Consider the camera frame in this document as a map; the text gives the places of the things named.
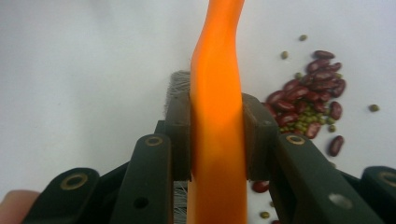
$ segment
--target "orange handle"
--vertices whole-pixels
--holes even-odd
[[[210,0],[191,61],[188,224],[247,223],[242,94],[235,34],[244,0]]]

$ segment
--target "pile of beans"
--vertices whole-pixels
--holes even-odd
[[[346,81],[337,73],[341,63],[331,64],[334,54],[317,50],[315,60],[306,67],[306,75],[296,74],[283,89],[270,94],[265,103],[282,133],[304,134],[313,139],[322,125],[334,123],[342,117],[343,107],[336,101],[346,88]]]

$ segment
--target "white tabletop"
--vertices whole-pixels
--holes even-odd
[[[189,70],[206,7],[2,1],[0,198],[11,189],[42,190],[71,168],[102,175],[128,161],[136,140],[163,119],[170,74]],[[237,34],[243,92],[264,100],[303,72],[314,50],[331,51],[344,65],[345,113],[337,133],[322,130],[314,143],[324,153],[343,135],[344,148],[329,160],[354,176],[367,166],[396,167],[395,11],[395,1],[247,0]],[[371,113],[370,104],[381,110]],[[262,223],[267,196],[249,193],[249,223]]]

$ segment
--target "orange silicone tool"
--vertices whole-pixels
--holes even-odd
[[[244,224],[247,178],[235,34],[244,0],[210,0],[191,61],[188,224]]]

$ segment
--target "white surface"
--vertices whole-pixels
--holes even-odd
[[[1,1],[0,198],[42,190],[74,167],[102,175],[128,161],[163,118],[169,75],[189,69],[206,4]],[[396,167],[395,11],[394,1],[247,0],[237,37],[243,92],[264,100],[303,72],[314,50],[329,50],[344,64],[345,113],[337,133],[322,130],[315,144],[324,152],[343,135],[330,160],[355,176]],[[370,104],[381,110],[369,112]],[[249,223],[262,223],[267,196],[249,193]]]

